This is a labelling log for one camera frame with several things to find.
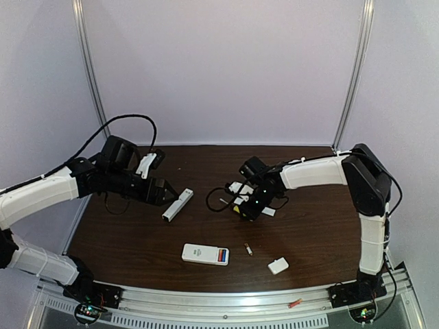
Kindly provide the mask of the white air conditioner remote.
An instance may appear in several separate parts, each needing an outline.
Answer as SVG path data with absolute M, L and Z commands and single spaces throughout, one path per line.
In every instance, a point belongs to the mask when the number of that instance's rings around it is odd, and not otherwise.
M 181 259 L 189 263 L 227 266 L 229 262 L 230 251 L 228 254 L 228 262 L 224 264 L 217 261 L 219 249 L 227 249 L 229 251 L 229 249 L 225 247 L 185 243 L 182 249 Z

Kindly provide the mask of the right aluminium frame post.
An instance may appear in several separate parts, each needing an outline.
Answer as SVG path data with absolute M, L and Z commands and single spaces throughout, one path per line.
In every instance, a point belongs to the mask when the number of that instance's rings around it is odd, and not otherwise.
M 353 104 L 355 102 L 357 89 L 361 79 L 361 71 L 363 69 L 370 42 L 374 13 L 375 2 L 373 0 L 363 1 L 363 9 L 360 17 L 359 34 L 357 38 L 353 68 L 346 91 L 344 106 L 342 108 L 342 113 L 332 143 L 333 150 L 338 150 L 340 148 L 342 138 L 348 124 L 348 119 L 353 109 Z

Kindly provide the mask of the yellow handled screwdriver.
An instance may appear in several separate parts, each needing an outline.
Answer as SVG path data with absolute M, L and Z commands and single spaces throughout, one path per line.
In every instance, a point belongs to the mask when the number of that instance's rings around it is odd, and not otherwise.
M 219 198 L 219 201 L 223 204 L 226 204 L 226 205 L 229 203 L 229 201 L 226 201 L 223 198 Z M 236 202 L 233 202 L 232 204 L 230 204 L 230 209 L 232 211 L 239 212 L 239 205 Z

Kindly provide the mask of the slim white remote control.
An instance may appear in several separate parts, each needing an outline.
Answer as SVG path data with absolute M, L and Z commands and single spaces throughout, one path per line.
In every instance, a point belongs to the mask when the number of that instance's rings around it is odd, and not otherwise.
M 193 191 L 186 188 L 176 201 L 162 214 L 162 219 L 171 222 L 176 215 L 185 207 L 189 200 L 193 197 Z

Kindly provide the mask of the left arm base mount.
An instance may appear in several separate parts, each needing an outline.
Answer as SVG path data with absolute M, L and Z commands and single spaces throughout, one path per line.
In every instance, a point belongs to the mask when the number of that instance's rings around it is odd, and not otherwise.
M 110 284 L 93 282 L 88 294 L 82 294 L 75 286 L 63 286 L 62 294 L 77 302 L 73 316 L 79 324 L 89 326 L 97 323 L 103 316 L 110 315 L 110 309 L 118 309 L 123 289 Z

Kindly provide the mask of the curved aluminium front rail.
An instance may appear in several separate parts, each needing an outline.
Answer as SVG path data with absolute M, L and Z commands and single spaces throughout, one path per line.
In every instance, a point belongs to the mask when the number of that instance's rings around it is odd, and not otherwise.
M 348 308 L 332 308 L 326 286 L 265 293 L 185 293 L 124 287 L 118 309 L 85 326 L 77 302 L 42 284 L 24 328 L 427 328 L 407 278 L 388 311 L 372 324 L 355 323 Z M 288 308 L 288 304 L 302 303 Z

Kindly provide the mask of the gold white battery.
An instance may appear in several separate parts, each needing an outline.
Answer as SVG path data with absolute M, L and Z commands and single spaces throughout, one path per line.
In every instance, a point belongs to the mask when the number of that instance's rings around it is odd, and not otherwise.
M 252 251 L 251 247 L 249 246 L 249 244 L 245 243 L 245 244 L 244 244 L 244 247 L 245 247 L 247 253 L 248 253 L 250 256 L 252 256 L 252 255 L 253 255 L 253 251 Z

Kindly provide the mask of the red yellow battery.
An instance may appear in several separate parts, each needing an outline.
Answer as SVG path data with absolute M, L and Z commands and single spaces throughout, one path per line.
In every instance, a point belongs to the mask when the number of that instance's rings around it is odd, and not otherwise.
M 302 303 L 302 299 L 297 299 L 296 301 L 289 303 L 288 308 L 293 308 L 301 303 Z

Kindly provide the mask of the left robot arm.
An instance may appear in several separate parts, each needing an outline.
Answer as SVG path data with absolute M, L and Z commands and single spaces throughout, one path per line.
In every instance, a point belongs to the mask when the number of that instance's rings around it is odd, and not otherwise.
M 165 154 L 140 156 L 137 146 L 110 136 L 91 158 L 73 158 L 52 174 L 42 175 L 16 189 L 1 192 L 1 268 L 16 268 L 72 286 L 93 277 L 79 260 L 61 256 L 13 235 L 14 223 L 62 202 L 94 193 L 116 193 L 128 200 L 164 206 L 178 199 L 165 179 L 150 176 Z

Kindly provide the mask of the left aluminium frame post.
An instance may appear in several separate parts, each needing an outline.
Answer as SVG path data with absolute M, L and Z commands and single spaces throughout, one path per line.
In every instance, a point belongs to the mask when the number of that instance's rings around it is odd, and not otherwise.
M 106 113 L 104 111 L 102 98 L 99 92 L 95 69 L 93 65 L 92 52 L 88 34 L 86 29 L 86 19 L 84 15 L 84 2 L 81 0 L 72 0 L 73 16 L 75 19 L 76 29 L 78 33 L 80 52 L 84 63 L 86 81 L 91 94 L 93 106 L 100 125 L 107 122 Z

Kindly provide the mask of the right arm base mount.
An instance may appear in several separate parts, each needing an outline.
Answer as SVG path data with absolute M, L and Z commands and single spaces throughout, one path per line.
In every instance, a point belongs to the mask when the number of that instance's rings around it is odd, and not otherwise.
M 328 288 L 332 308 L 347 307 L 350 318 L 357 324 L 371 324 L 378 317 L 377 298 L 387 295 L 382 283 L 371 288 L 365 282 L 338 282 Z

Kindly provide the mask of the small white battery cover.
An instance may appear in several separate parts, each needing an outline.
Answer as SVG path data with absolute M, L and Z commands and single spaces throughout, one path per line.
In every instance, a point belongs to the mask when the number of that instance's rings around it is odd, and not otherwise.
M 268 264 L 268 269 L 273 275 L 277 275 L 289 268 L 289 263 L 284 257 L 273 260 Z

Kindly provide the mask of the aluminium frame post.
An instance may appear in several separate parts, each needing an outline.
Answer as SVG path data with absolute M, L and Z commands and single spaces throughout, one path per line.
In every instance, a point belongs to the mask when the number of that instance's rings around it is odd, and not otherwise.
M 88 34 L 86 29 L 86 19 L 84 15 L 84 2 L 81 0 L 72 0 L 73 16 L 75 19 L 76 29 L 78 33 L 80 52 L 84 63 L 86 81 L 91 94 L 93 106 L 100 125 L 107 122 L 106 113 L 104 111 L 102 98 L 99 92 L 95 69 L 93 65 L 92 52 Z
M 361 79 L 361 71 L 363 69 L 370 42 L 374 13 L 375 2 L 373 0 L 363 1 L 363 9 L 360 17 L 359 34 L 357 38 L 353 68 L 346 91 L 344 106 L 342 108 L 342 113 L 332 143 L 333 150 L 338 150 L 340 148 L 342 138 L 348 124 L 348 119 L 353 109 L 353 104 L 355 102 L 357 89 Z

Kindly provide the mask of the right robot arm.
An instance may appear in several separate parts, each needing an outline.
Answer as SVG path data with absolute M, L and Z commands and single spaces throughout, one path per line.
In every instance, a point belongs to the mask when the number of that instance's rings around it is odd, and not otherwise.
M 388 243 L 394 183 L 365 145 L 279 164 L 247 160 L 228 184 L 242 234 L 268 262 L 284 258 L 273 289 L 355 280 L 372 287 Z

